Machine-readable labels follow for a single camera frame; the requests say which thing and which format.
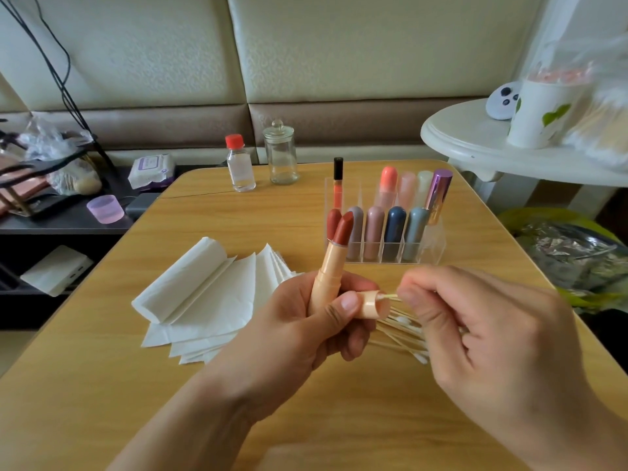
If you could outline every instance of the hand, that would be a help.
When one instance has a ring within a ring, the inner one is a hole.
[[[306,316],[316,272],[288,279],[202,375],[220,377],[233,396],[246,402],[252,422],[271,415],[301,388],[310,373],[340,352],[347,362],[362,355],[375,329],[373,320],[355,320],[362,306],[353,291],[378,286],[356,274],[342,276],[341,294],[325,313]]]
[[[586,381],[573,312],[557,292],[427,266],[405,273],[397,294],[423,325],[436,382],[529,466],[624,469],[625,423]]]

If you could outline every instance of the clear lipstick holder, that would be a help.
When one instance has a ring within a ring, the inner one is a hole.
[[[327,215],[334,204],[334,179],[325,179],[325,211],[323,212],[323,247],[327,248]],[[365,228],[367,212],[373,205],[381,205],[379,198],[379,182],[362,178],[345,178],[342,181],[342,201],[340,212],[344,215],[352,206],[359,206],[364,217],[362,220],[362,235],[360,241],[349,242],[347,253],[348,263],[371,264],[438,264],[446,247],[445,229],[442,217],[435,225],[427,225],[420,243],[406,244],[404,237],[408,227],[408,213],[403,228],[400,243],[384,243],[384,232],[388,220],[388,208],[384,208],[384,225],[379,242],[365,242]]]

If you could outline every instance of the white side table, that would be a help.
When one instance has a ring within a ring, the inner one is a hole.
[[[604,169],[569,147],[531,150],[508,144],[506,135],[510,122],[491,119],[484,109],[485,104],[486,99],[477,99],[452,105],[436,112],[421,128],[423,141],[449,157],[451,165],[490,182],[488,186],[476,189],[484,202],[488,200],[494,182],[504,173],[531,179],[522,188],[524,191],[519,192],[522,195],[518,206],[525,205],[538,180],[593,186],[581,189],[584,191],[577,195],[582,197],[581,201],[592,195],[596,197],[598,205],[588,205],[585,213],[595,213],[593,210],[599,210],[616,188],[628,186],[628,173]]]

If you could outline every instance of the fingernail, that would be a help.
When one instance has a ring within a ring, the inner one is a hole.
[[[360,305],[360,297],[355,291],[347,291],[341,295],[340,305],[345,312],[353,312]]]
[[[401,286],[397,289],[397,295],[410,307],[418,306],[421,301],[421,289],[415,285]]]

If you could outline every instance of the white cup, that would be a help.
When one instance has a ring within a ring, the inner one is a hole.
[[[555,84],[525,79],[507,141],[524,149],[543,149],[565,125],[587,84]]]

